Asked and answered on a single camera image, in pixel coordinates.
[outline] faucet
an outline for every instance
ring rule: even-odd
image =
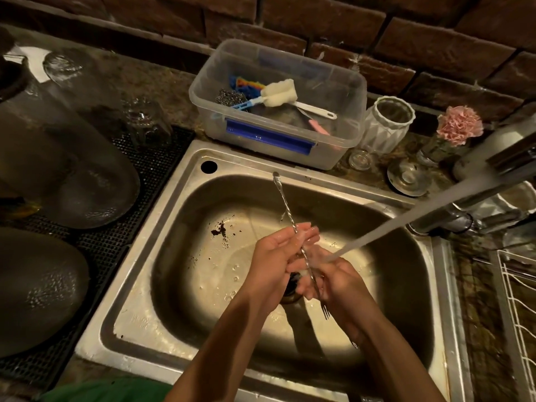
[[[519,209],[486,217],[482,220],[474,219],[468,211],[481,201],[523,182],[528,177],[536,176],[536,133],[519,140],[512,146],[495,154],[486,162],[486,166],[491,167],[498,175],[509,176],[504,178],[507,182],[496,188],[465,197],[441,207],[409,223],[407,228],[417,235],[427,235],[436,228],[442,228],[453,233],[468,232],[470,234],[484,235],[506,228],[512,223],[524,219],[527,213]]]

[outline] person's right hand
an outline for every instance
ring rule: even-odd
[[[310,262],[323,275],[320,277],[315,273],[320,297],[341,329],[359,345],[363,340],[360,327],[366,319],[379,311],[379,307],[351,263],[340,257],[333,263],[321,263],[329,254],[331,252],[318,245],[307,249]],[[288,265],[287,272],[297,272],[305,268],[305,261],[299,259]],[[296,292],[308,300],[318,298],[308,274],[300,278]]]

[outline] white wire rack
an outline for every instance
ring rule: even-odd
[[[493,251],[490,259],[495,266],[494,282],[519,400],[536,402],[533,376],[536,362],[527,352],[527,344],[536,343],[536,336],[526,327],[533,326],[530,323],[532,318],[533,322],[536,321],[536,310],[519,299],[521,289],[529,293],[529,298],[533,296],[536,300],[536,260],[502,250]]]

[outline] green cloth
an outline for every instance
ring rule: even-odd
[[[44,393],[40,402],[162,402],[171,385],[145,378],[117,378],[64,385]]]

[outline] brick wall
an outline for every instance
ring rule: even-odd
[[[485,121],[536,113],[536,0],[31,0],[217,46],[238,38],[360,71],[369,90]]]

